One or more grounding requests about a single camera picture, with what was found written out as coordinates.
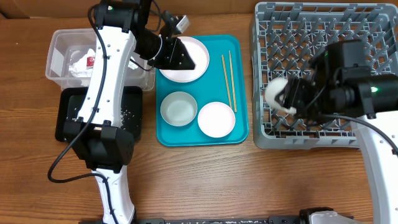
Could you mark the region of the white paper cup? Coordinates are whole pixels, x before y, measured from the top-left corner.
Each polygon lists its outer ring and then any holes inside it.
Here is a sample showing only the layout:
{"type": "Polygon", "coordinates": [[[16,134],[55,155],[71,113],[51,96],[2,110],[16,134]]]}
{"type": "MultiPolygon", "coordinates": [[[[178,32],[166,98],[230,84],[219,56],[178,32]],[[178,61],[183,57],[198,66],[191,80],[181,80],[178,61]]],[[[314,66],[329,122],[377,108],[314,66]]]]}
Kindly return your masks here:
{"type": "Polygon", "coordinates": [[[288,79],[286,78],[279,77],[271,80],[268,83],[267,88],[265,90],[264,98],[266,100],[266,103],[272,109],[281,110],[287,114],[295,115],[297,112],[296,108],[294,107],[286,108],[283,106],[283,96],[287,84],[288,84],[288,79]]]}

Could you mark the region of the grey bowl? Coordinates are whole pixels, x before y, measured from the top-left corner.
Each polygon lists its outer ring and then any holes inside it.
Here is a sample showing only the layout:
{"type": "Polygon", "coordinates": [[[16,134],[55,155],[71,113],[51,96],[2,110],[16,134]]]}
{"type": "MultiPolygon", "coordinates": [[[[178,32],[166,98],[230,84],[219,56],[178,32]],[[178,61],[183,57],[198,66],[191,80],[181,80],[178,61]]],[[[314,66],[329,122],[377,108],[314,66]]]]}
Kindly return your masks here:
{"type": "Polygon", "coordinates": [[[184,91],[175,91],[167,95],[160,105],[163,120],[171,126],[181,127],[191,123],[197,115],[197,102],[192,95],[184,91]]]}

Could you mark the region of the small white bowl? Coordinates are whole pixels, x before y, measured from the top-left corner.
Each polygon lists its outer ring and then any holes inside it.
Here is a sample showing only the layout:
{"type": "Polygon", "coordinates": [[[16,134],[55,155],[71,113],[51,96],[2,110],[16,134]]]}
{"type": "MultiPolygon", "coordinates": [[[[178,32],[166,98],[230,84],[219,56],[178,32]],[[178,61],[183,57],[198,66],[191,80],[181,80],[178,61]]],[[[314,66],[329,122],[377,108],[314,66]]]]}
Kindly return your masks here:
{"type": "Polygon", "coordinates": [[[232,132],[236,124],[233,110],[222,102],[206,104],[198,114],[200,130],[211,138],[223,138],[232,132]]]}

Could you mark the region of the white rice pile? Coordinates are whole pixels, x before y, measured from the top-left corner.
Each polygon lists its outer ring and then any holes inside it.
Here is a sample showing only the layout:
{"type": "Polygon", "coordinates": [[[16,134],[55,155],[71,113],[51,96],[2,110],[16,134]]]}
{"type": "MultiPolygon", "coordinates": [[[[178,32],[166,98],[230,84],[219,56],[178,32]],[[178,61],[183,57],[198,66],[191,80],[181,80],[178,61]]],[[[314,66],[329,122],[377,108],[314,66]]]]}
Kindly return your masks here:
{"type": "MultiPolygon", "coordinates": [[[[78,112],[81,107],[69,106],[66,120],[77,121],[78,112]]],[[[133,111],[128,106],[122,106],[121,108],[121,129],[129,131],[131,133],[139,131],[141,127],[142,117],[137,111],[133,111]]]]}

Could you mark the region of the red snack wrapper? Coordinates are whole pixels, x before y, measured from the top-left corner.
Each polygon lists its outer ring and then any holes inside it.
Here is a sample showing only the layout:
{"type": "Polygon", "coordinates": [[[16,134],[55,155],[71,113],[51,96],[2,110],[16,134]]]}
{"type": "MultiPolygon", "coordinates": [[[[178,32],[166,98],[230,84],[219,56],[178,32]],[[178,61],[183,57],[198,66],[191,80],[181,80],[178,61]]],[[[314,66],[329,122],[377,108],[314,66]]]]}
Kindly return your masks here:
{"type": "Polygon", "coordinates": [[[87,69],[93,68],[94,63],[95,63],[95,57],[94,56],[86,58],[86,68],[87,69]]]}

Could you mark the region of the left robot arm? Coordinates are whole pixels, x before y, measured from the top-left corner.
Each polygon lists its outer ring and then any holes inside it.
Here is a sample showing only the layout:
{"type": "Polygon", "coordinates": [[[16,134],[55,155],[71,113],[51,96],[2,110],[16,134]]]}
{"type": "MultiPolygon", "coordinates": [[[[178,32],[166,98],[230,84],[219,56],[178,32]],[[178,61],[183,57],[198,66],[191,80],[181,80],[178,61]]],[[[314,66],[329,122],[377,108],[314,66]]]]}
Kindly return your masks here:
{"type": "Polygon", "coordinates": [[[90,84],[63,135],[96,179],[104,208],[103,223],[132,223],[135,208],[129,196],[127,165],[135,138],[121,127],[121,102],[127,70],[134,54],[162,70],[192,70],[195,63],[180,34],[187,16],[160,13],[164,26],[158,34],[147,29],[150,1],[101,1],[88,11],[96,34],[96,55],[90,84]]]}

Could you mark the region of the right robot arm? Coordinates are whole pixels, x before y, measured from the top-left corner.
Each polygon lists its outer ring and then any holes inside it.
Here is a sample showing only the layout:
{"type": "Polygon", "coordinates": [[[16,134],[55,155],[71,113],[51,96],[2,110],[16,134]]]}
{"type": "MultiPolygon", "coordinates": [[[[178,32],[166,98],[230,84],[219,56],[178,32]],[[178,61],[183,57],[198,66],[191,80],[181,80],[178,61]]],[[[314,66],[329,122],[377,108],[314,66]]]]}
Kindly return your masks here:
{"type": "Polygon", "coordinates": [[[327,45],[310,61],[313,77],[275,78],[267,104],[296,118],[350,122],[373,202],[374,223],[397,223],[397,75],[372,75],[361,40],[327,45]]]}

